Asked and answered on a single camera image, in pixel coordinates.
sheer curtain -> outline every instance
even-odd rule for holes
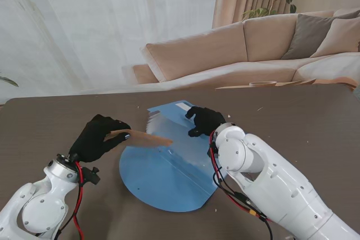
[[[215,0],[0,0],[0,103],[126,84],[139,47],[212,28]]]

blue plastic sheet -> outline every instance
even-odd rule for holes
[[[165,211],[199,209],[216,190],[213,168],[207,156],[209,137],[190,138],[194,123],[185,118],[178,101],[149,109],[153,134],[173,140],[170,147],[127,147],[120,159],[120,175],[132,194]]]

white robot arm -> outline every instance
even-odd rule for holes
[[[44,168],[46,177],[22,186],[0,212],[0,240],[56,239],[61,223],[68,213],[65,196],[78,185],[78,173],[69,160],[61,155]],[[100,180],[96,168],[82,168],[87,181]],[[21,214],[26,229],[17,225]]]
[[[298,239],[359,240],[321,200],[309,180],[266,142],[234,124],[214,133],[219,163],[257,208]],[[243,173],[259,173],[252,181]]]

dark brown table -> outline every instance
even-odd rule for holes
[[[0,111],[0,209],[27,182],[44,177],[57,153],[67,154],[85,123],[109,115],[145,131],[147,108],[186,99],[229,115],[267,141],[312,182],[322,199],[360,232],[360,104],[342,85],[186,90],[19,98]],[[240,211],[217,190],[203,208],[183,214],[136,199],[119,175],[122,147],[89,164],[98,185],[86,184],[78,218],[91,239],[269,239],[265,224]],[[77,192],[66,198],[74,207]],[[271,224],[274,239],[289,234]],[[78,239],[73,223],[61,239]]]

wire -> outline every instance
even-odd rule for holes
[[[75,215],[74,215],[73,219],[74,219],[75,226],[76,226],[76,228],[77,228],[77,230],[78,230],[78,232],[79,232],[80,239],[81,239],[81,240],[84,240],[84,234],[83,234],[83,231],[82,231],[81,228],[80,228],[80,225],[79,225],[79,222],[78,222],[78,218],[77,218],[77,213],[78,213],[78,210],[79,210],[81,201],[82,201],[82,199],[83,199],[83,183],[84,183],[84,177],[83,177],[83,171],[82,171],[82,169],[81,169],[81,167],[80,167],[79,162],[76,161],[76,162],[75,162],[75,165],[76,165],[76,167],[78,168],[78,173],[79,173],[79,176],[80,176],[79,186],[81,186],[81,187],[80,187],[80,196],[79,196],[79,199],[78,199],[78,201],[77,201],[77,203],[76,203],[76,207],[75,207],[75,210],[74,210]]]
[[[67,222],[65,223],[64,226],[61,227],[61,229],[58,230],[56,236],[55,236],[55,240],[58,239],[59,235],[61,234],[61,232],[66,228],[66,226],[70,223],[70,221],[73,219],[74,220],[74,223],[75,223],[75,226],[79,232],[79,235],[80,235],[80,238],[81,240],[84,239],[84,234],[79,226],[79,222],[78,222],[78,218],[77,218],[77,213],[78,213],[78,210],[79,210],[79,207],[80,207],[80,204],[81,204],[81,201],[82,201],[82,198],[83,198],[83,182],[84,182],[84,177],[83,177],[83,171],[80,167],[80,164],[79,162],[75,162],[75,165],[76,165],[76,170],[78,172],[78,175],[79,175],[79,192],[78,192],[78,198],[76,199],[76,205],[75,205],[75,209],[71,215],[71,217],[67,220]]]
[[[241,210],[245,211],[245,212],[248,212],[250,213],[251,210],[253,210],[255,213],[255,216],[258,217],[261,221],[263,221],[268,230],[269,230],[269,234],[270,234],[270,240],[273,240],[273,235],[272,235],[272,231],[271,231],[271,227],[269,225],[269,222],[270,221],[262,212],[259,212],[256,208],[254,208],[252,205],[249,205],[249,204],[246,204],[246,206],[248,206],[249,208],[241,205],[239,202],[237,202],[236,200],[239,200],[239,198],[237,198],[236,196],[236,192],[226,183],[222,173],[221,173],[221,167],[219,168],[216,160],[215,160],[215,155],[214,155],[214,151],[212,149],[212,143],[213,143],[213,134],[214,134],[214,131],[210,134],[210,138],[209,138],[209,148],[210,148],[210,156],[211,156],[211,162],[213,164],[213,168],[214,168],[214,171],[215,173],[213,174],[213,181],[215,183],[215,185],[220,188],[225,194],[226,196],[233,202],[235,203]],[[221,186],[221,182],[223,182],[226,187],[230,190],[228,191],[227,189],[225,189],[223,186]]]
[[[265,224],[266,224],[266,227],[268,227],[268,230],[269,230],[269,234],[270,234],[270,240],[273,240],[273,236],[272,236],[272,231],[271,231],[271,227],[269,225],[269,222],[265,219]]]

